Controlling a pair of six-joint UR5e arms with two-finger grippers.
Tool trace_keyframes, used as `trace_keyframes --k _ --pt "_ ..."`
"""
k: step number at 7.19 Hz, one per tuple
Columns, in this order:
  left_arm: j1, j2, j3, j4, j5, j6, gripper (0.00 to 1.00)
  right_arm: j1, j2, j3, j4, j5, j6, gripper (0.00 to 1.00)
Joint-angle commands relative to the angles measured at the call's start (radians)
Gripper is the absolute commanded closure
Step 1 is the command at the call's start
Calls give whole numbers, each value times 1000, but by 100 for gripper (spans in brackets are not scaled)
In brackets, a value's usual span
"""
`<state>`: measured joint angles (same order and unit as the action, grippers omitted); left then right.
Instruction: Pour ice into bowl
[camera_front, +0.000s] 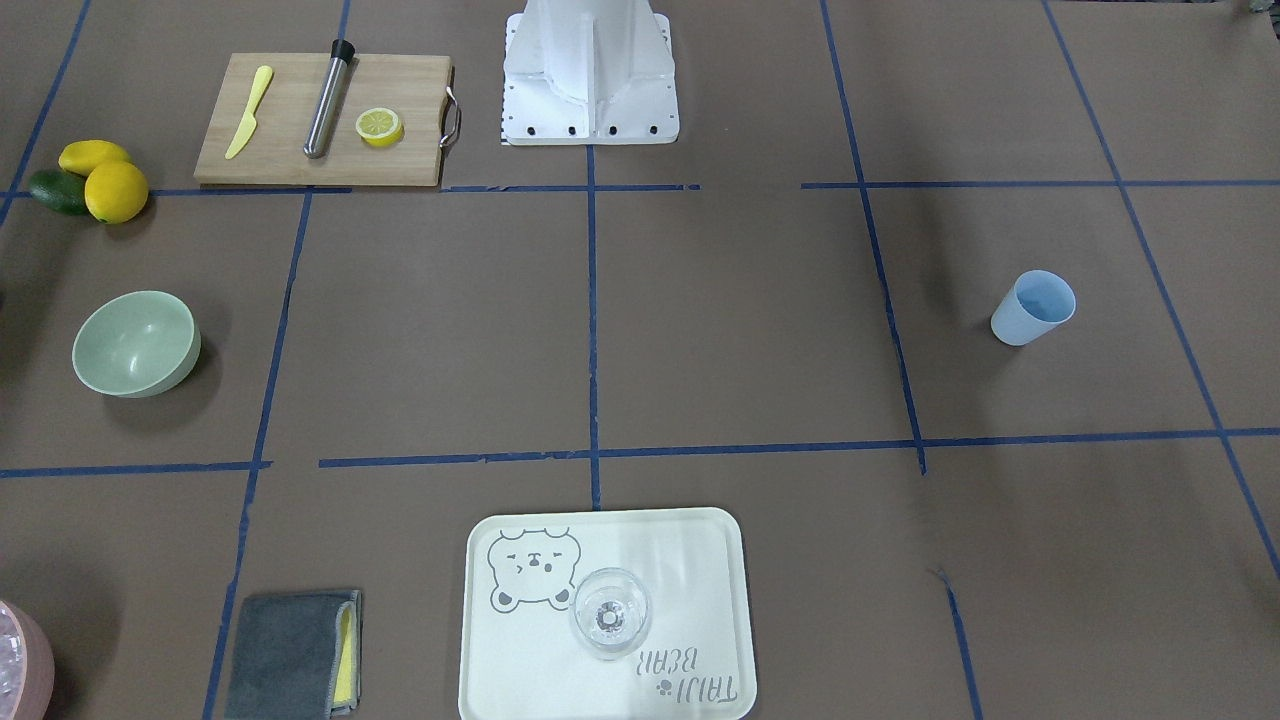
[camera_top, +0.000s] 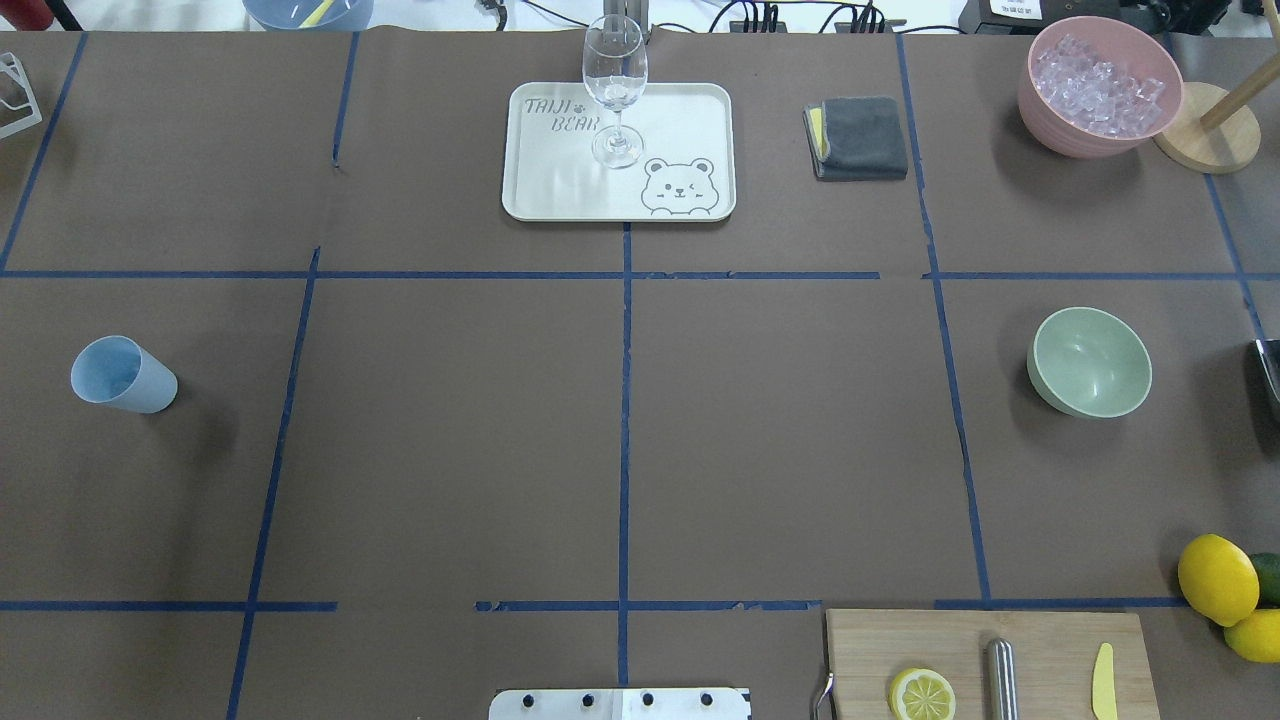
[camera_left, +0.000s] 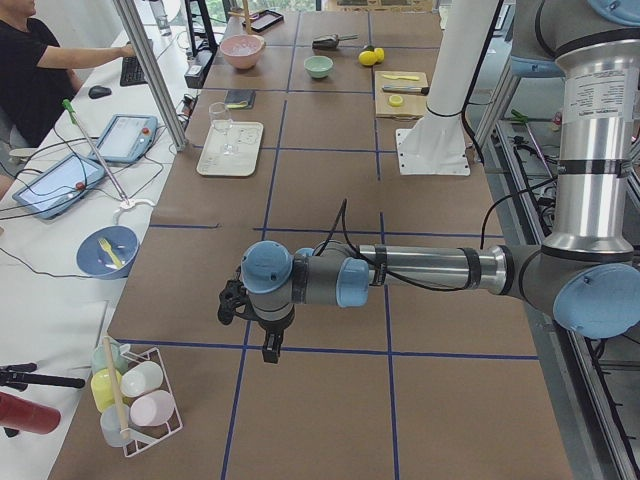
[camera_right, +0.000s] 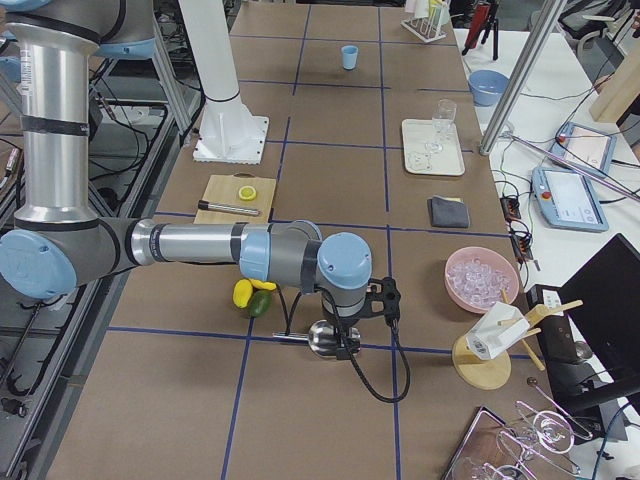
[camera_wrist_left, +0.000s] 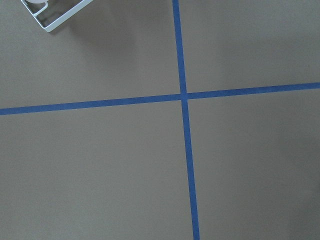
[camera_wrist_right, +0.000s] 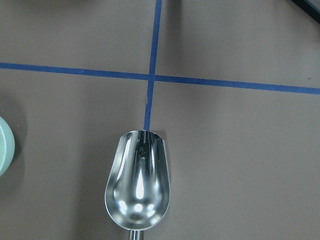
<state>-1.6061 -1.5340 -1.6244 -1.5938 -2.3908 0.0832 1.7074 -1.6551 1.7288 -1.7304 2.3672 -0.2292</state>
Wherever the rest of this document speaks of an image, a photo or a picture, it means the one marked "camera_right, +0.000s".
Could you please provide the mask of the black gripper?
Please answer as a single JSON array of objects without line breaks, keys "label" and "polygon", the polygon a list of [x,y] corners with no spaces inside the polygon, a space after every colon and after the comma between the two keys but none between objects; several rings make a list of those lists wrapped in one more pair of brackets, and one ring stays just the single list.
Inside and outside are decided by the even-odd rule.
[{"label": "black gripper", "polygon": [[332,292],[324,293],[324,311],[333,326],[336,341],[335,356],[338,360],[349,360],[350,354],[359,350],[359,340],[351,334],[351,329],[364,319],[383,317],[393,335],[398,334],[400,321],[401,294],[392,277],[372,278],[369,281],[363,301],[356,305],[354,313],[347,315],[347,307],[333,306]]}]

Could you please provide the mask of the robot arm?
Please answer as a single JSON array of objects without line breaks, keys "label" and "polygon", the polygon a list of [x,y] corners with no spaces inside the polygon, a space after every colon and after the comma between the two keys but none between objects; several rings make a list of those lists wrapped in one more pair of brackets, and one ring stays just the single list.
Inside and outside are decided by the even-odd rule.
[{"label": "robot arm", "polygon": [[88,203],[88,61],[154,54],[149,1],[7,1],[5,22],[21,53],[25,202],[1,239],[1,273],[22,294],[49,299],[138,266],[161,262],[237,264],[250,280],[319,294],[325,317],[311,345],[352,359],[356,323],[375,316],[391,330],[400,295],[372,277],[368,244],[352,233],[323,237],[308,221],[289,224],[159,224],[101,217]]}]

